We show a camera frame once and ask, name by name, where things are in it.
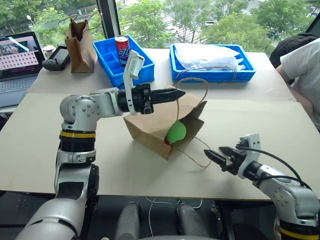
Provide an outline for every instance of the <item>white plastic bag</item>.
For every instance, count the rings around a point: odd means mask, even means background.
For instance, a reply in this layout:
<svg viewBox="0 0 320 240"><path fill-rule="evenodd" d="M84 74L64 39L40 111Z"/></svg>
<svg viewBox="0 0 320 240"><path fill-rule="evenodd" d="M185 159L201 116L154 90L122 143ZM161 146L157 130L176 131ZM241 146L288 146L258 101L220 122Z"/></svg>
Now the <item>white plastic bag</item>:
<svg viewBox="0 0 320 240"><path fill-rule="evenodd" d="M175 43L175 55L185 69L220 68L233 71L245 69L236 59L239 52L225 46L210 44Z"/></svg>

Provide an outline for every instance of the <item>blue tray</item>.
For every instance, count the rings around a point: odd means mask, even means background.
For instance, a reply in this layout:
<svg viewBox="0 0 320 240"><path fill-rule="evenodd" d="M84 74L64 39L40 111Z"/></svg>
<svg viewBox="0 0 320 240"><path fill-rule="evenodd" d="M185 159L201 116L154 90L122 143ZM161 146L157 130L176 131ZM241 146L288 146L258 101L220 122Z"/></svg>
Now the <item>blue tray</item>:
<svg viewBox="0 0 320 240"><path fill-rule="evenodd" d="M232 50L235 50L239 53L239 55L235 56L237 59L243 59L240 65L245 66L245 70L239 70L236 72L236 78L234 82L248 82L253 77L253 75L256 73L255 68L251 64L250 60L247 57L247 54L243 50L243 48L240 45L221 45L221 44L214 44L216 46L222 46L227 47ZM178 61L176 54L175 54L175 45L172 44L170 46L170 65L171 65L171 75L172 75L172 81L176 82L177 75L184 70L185 68L180 64ZM230 70L190 70L187 72L182 73L178 77L178 81L184 78L202 78L208 82L232 82L235 74L234 72ZM189 80L187 82L197 82L196 80Z"/></svg>
<svg viewBox="0 0 320 240"><path fill-rule="evenodd" d="M133 79L133 84L137 85L153 82L155 80L155 63L130 35L127 36L129 38L130 48L144 57L144 64L139 73L139 78ZM92 45L96 51L98 60L106 74L109 76L112 85L118 87L123 84L125 68L119 63L115 38L112 37L101 41L95 41Z"/></svg>

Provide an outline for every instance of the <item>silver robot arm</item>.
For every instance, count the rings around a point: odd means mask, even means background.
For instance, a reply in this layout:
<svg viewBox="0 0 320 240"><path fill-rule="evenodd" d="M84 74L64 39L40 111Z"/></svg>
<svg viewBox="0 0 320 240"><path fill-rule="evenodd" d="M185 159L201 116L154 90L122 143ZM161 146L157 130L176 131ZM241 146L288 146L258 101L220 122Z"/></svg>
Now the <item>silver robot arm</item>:
<svg viewBox="0 0 320 240"><path fill-rule="evenodd" d="M213 150L204 150L206 156L240 178L247 178L274 203L280 220L281 240L319 239L317 195L304 183L287 178L283 172L258 163L261 150L259 135L248 134L240 138L236 149L222 146L226 156Z"/></svg>
<svg viewBox="0 0 320 240"><path fill-rule="evenodd" d="M132 50L123 74L125 91L114 87L62 100L55 198L38 209L16 240L79 239L85 209L99 187L99 167L93 164L97 121L121 116L123 112L151 114L153 104L175 101L185 94L174 88L151 91L147 83L134 87L132 79L138 78L143 64L144 58Z"/></svg>

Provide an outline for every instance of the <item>paper bag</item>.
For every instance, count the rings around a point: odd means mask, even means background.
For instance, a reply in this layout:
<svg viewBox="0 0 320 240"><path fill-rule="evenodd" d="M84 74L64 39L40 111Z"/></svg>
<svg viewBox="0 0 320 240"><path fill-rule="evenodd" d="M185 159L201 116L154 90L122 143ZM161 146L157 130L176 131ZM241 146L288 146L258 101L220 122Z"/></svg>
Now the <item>paper bag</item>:
<svg viewBox="0 0 320 240"><path fill-rule="evenodd" d="M172 145L165 143L165 137L171 126L177 120L177 102L166 102L155 104L154 113L128 115L124 118L125 124L133 139L139 141L149 149L158 153L164 159L179 153L178 149L183 148L196 136L204 121L199 119L206 101L199 104L200 98L185 94L179 98L178 119L186 127L186 136Z"/></svg>
<svg viewBox="0 0 320 240"><path fill-rule="evenodd" d="M65 44L70 56L71 73L94 72L97 53L92 46L93 38L90 30L98 26L89 28L88 20L75 22L75 19L70 18Z"/></svg>

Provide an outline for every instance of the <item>pepsi can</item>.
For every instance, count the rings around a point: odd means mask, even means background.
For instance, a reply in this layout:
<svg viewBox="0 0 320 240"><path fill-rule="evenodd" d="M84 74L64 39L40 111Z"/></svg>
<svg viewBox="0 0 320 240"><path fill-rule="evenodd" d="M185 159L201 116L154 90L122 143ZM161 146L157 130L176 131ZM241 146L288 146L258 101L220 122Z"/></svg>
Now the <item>pepsi can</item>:
<svg viewBox="0 0 320 240"><path fill-rule="evenodd" d="M129 38L126 35L119 35L114 39L118 51L119 63L122 67L125 67L130 54Z"/></svg>

